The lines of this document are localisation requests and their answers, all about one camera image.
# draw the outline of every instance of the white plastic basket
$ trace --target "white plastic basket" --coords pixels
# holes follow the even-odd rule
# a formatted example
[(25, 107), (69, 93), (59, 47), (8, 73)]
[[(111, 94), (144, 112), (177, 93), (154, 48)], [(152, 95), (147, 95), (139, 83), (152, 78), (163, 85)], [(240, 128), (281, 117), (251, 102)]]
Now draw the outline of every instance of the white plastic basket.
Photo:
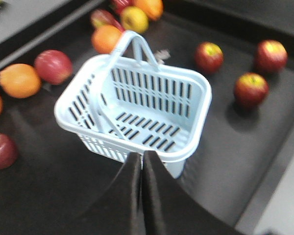
[[(122, 57), (130, 42), (134, 59)], [(54, 113), (90, 151), (124, 162), (129, 152), (155, 150), (176, 178), (198, 146), (210, 102), (205, 77), (158, 65), (145, 39), (126, 31), (110, 55), (84, 63)]]

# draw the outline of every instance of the black tray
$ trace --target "black tray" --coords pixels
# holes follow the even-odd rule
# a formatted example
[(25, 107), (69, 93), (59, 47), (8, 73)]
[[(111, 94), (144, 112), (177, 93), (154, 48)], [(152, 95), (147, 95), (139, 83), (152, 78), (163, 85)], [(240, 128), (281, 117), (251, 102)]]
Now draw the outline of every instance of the black tray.
[[(294, 37), (193, 2), (164, 3), (162, 19), (151, 23), (143, 36), (154, 52), (170, 50), (167, 65), (196, 70), (194, 51), (202, 41), (215, 42), (224, 52), (220, 71), (207, 76), (213, 98), (199, 147), (178, 182), (213, 215), (234, 226), (294, 125)], [(76, 73), (97, 54), (90, 41), (91, 10), (11, 63), (33, 64), (38, 53), (53, 48), (68, 54)], [(259, 109), (242, 113), (233, 103), (234, 82), (252, 70), (256, 43), (268, 37), (283, 41), (290, 60), (282, 72), (266, 77), (270, 94)], [(21, 153), (14, 165), (0, 171), (2, 235), (54, 233), (86, 211), (121, 167), (91, 153), (75, 134), (56, 124), (53, 107), (68, 83), (44, 86), (27, 99), (10, 98), (0, 89), (0, 132), (14, 138)]]

